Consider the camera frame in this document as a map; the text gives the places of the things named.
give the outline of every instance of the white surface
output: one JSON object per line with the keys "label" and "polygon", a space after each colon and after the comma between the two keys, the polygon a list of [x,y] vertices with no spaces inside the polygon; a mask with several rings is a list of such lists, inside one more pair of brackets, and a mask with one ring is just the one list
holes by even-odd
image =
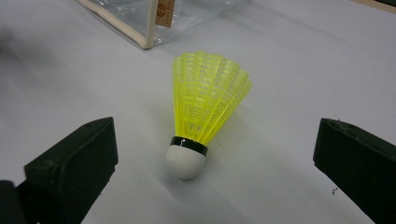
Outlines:
{"label": "white surface", "polygon": [[186,147],[169,146],[166,162],[172,175],[179,179],[191,179],[204,168],[205,156]]}
{"label": "white surface", "polygon": [[[115,119],[117,171],[83,223],[372,223],[312,161],[321,118],[392,144],[396,15],[348,0],[252,1],[144,51],[72,0],[0,7],[0,178],[80,125]],[[166,169],[173,58],[241,64],[252,90],[191,181]]]}

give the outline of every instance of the clear plastic box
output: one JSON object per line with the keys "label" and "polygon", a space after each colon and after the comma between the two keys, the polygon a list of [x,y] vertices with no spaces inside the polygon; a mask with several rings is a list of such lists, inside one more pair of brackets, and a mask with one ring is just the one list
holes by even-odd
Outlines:
{"label": "clear plastic box", "polygon": [[[171,41],[197,25],[247,0],[78,0],[84,7],[132,38],[143,49]],[[158,18],[171,7],[170,28]]]}

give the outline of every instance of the shuttlecock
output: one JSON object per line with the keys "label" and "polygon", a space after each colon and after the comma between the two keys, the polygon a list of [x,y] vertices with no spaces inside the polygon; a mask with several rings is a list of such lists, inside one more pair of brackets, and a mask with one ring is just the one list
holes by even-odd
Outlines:
{"label": "shuttlecock", "polygon": [[166,153],[171,173],[198,175],[207,144],[248,94],[248,73],[235,62],[204,52],[184,53],[173,64],[176,135]]}

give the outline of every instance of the wooden edge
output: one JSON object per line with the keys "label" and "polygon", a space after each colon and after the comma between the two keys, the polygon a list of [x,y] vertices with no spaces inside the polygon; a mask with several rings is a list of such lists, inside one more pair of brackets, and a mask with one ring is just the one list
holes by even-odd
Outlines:
{"label": "wooden edge", "polygon": [[126,36],[130,37],[134,40],[140,47],[143,49],[150,49],[152,48],[153,38],[151,32],[151,39],[146,39],[146,37],[142,36],[139,32],[136,31],[133,27],[129,26],[123,21],[120,21],[103,7],[99,7],[96,4],[90,2],[89,0],[77,0],[80,4],[84,7],[92,11],[93,13],[97,14],[103,20],[108,22],[110,25],[114,26],[116,29],[121,31]]}
{"label": "wooden edge", "polygon": [[146,31],[146,49],[154,46],[155,19],[157,17],[158,0],[149,0],[148,5],[148,27]]}
{"label": "wooden edge", "polygon": [[396,14],[396,7],[384,4],[384,3],[380,3],[374,0],[351,0],[352,2],[356,2],[356,3],[360,3],[369,7],[376,7],[378,9],[387,11],[387,12],[391,12],[391,13],[395,13]]}

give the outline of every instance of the black band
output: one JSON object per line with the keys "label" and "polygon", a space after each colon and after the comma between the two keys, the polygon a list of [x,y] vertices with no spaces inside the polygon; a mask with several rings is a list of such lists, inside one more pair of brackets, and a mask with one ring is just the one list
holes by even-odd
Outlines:
{"label": "black band", "polygon": [[183,138],[183,137],[177,137],[174,136],[171,141],[171,146],[180,146],[180,147],[186,147],[191,150],[194,150],[196,152],[201,153],[202,155],[206,156],[207,153],[207,147],[202,145],[201,143],[192,141],[188,138]]}

